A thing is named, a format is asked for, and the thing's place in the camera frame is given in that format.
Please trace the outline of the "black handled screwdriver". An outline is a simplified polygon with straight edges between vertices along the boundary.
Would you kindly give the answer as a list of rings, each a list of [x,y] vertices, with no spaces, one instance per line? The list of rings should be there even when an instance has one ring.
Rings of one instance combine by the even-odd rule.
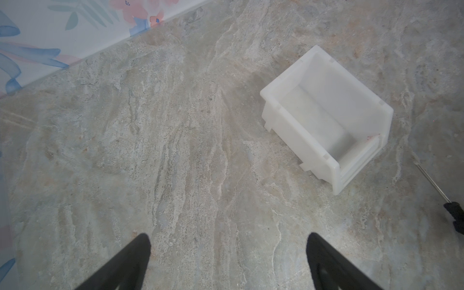
[[[437,183],[432,179],[432,177],[426,172],[426,170],[422,167],[421,162],[418,156],[412,152],[412,160],[414,165],[419,169],[421,174],[424,175],[426,180],[431,184],[431,186],[435,189],[435,191],[440,194],[440,196],[445,200],[445,204],[443,207],[446,211],[453,217],[453,226],[455,231],[460,233],[461,235],[464,234],[464,210],[461,205],[455,201],[451,201],[447,195],[443,192],[443,190],[437,185]]]

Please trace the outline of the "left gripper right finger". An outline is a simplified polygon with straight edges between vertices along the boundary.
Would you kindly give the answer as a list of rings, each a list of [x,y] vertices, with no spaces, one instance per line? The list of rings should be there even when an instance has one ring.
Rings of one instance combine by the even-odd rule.
[[[317,290],[381,290],[317,233],[308,236],[306,255]]]

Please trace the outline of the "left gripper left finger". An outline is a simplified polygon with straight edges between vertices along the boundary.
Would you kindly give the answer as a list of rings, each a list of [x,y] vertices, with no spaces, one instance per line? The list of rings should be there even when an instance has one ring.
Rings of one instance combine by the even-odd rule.
[[[150,256],[149,237],[141,233],[77,288],[79,290],[140,290]]]

